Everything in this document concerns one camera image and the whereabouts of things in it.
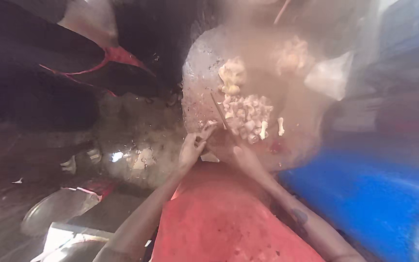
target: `person's left hand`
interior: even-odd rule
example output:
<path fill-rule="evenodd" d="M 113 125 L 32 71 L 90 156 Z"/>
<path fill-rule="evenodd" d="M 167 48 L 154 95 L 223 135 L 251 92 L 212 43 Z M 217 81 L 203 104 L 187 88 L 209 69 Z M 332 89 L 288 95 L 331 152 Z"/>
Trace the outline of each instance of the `person's left hand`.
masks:
<path fill-rule="evenodd" d="M 206 145 L 206 141 L 203 141 L 195 146 L 196 137 L 196 133 L 188 134 L 182 145 L 179 155 L 179 170 L 184 174 L 193 167 Z"/>

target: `hand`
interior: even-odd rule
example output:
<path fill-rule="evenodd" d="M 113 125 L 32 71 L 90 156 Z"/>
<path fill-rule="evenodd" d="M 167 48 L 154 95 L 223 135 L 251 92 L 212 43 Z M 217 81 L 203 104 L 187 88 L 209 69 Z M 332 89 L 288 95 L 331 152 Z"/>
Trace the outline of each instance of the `hand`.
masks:
<path fill-rule="evenodd" d="M 262 182 L 267 178 L 267 173 L 260 163 L 257 155 L 247 146 L 239 143 L 234 146 L 234 156 L 239 168 L 249 177 L 257 182 Z"/>
<path fill-rule="evenodd" d="M 179 170 L 184 174 L 193 167 L 206 145 L 206 141 L 203 141 L 198 146 L 195 146 L 196 137 L 196 133 L 188 134 L 185 141 L 183 141 L 179 154 Z"/>

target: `debris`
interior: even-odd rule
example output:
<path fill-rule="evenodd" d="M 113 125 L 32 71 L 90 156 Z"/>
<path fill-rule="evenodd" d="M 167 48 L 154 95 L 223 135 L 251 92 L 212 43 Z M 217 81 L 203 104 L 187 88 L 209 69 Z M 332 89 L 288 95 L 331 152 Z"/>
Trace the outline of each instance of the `debris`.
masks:
<path fill-rule="evenodd" d="M 247 80 L 245 65 L 240 57 L 229 59 L 219 68 L 218 73 L 224 82 L 221 91 L 229 96 L 237 95 L 240 92 L 239 85 L 244 84 Z"/>
<path fill-rule="evenodd" d="M 101 153 L 98 148 L 94 148 L 88 151 L 87 154 L 90 157 L 90 160 L 93 164 L 97 164 L 101 161 Z"/>
<path fill-rule="evenodd" d="M 215 162 L 219 163 L 219 159 L 211 152 L 208 152 L 200 156 L 201 160 L 204 162 Z"/>
<path fill-rule="evenodd" d="M 267 105 L 268 98 L 257 95 L 250 95 L 247 98 L 240 96 L 224 96 L 224 111 L 228 125 L 235 135 L 240 135 L 242 139 L 249 139 L 251 143 L 255 143 L 258 139 L 254 139 L 254 135 L 261 137 L 262 122 L 270 119 L 270 113 L 274 109 L 273 106 Z"/>
<path fill-rule="evenodd" d="M 305 67 L 314 62 L 314 58 L 308 53 L 308 43 L 298 36 L 285 41 L 272 52 L 271 57 L 276 61 L 275 71 L 278 75 L 301 74 Z"/>
<path fill-rule="evenodd" d="M 147 166 L 155 164 L 155 163 L 156 162 L 154 161 L 154 158 L 153 158 L 153 149 L 145 148 L 138 155 L 132 168 L 145 169 Z"/>
<path fill-rule="evenodd" d="M 166 102 L 167 106 L 173 106 L 178 101 L 179 95 L 176 93 L 173 93 L 169 100 Z"/>
<path fill-rule="evenodd" d="M 115 163 L 115 162 L 119 161 L 119 159 L 121 159 L 123 156 L 124 156 L 124 153 L 122 153 L 122 152 L 113 153 L 111 161 L 113 163 Z"/>
<path fill-rule="evenodd" d="M 75 162 L 75 155 L 73 155 L 67 162 L 61 163 L 61 170 L 68 171 L 71 174 L 75 174 L 77 171 L 77 164 Z"/>
<path fill-rule="evenodd" d="M 279 124 L 279 136 L 282 136 L 285 132 L 284 127 L 282 124 L 284 123 L 284 118 L 280 117 L 277 119 L 277 123 Z"/>
<path fill-rule="evenodd" d="M 306 76 L 305 86 L 337 101 L 342 100 L 346 96 L 352 60 L 353 53 L 347 52 L 338 58 L 317 63 Z"/>
<path fill-rule="evenodd" d="M 15 181 L 15 182 L 11 182 L 11 184 L 22 184 L 22 179 L 20 178 L 19 180 Z"/>

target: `person's right hand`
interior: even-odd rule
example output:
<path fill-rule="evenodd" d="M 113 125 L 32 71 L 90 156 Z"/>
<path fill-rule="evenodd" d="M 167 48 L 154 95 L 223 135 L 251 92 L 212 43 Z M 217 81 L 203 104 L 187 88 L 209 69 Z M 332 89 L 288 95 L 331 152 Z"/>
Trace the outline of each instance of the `person's right hand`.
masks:
<path fill-rule="evenodd" d="M 233 148 L 238 167 L 257 182 L 262 182 L 268 174 L 260 163 L 257 155 L 247 146 L 239 144 Z"/>

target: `dark cloth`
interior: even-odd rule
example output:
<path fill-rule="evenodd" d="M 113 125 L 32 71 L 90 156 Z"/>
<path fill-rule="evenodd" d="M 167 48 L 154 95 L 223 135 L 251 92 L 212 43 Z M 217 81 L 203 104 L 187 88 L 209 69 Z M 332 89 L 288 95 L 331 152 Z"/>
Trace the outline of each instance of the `dark cloth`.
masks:
<path fill-rule="evenodd" d="M 57 23 L 66 13 L 67 3 L 71 0 L 7 0 L 15 3 L 46 21 Z"/>

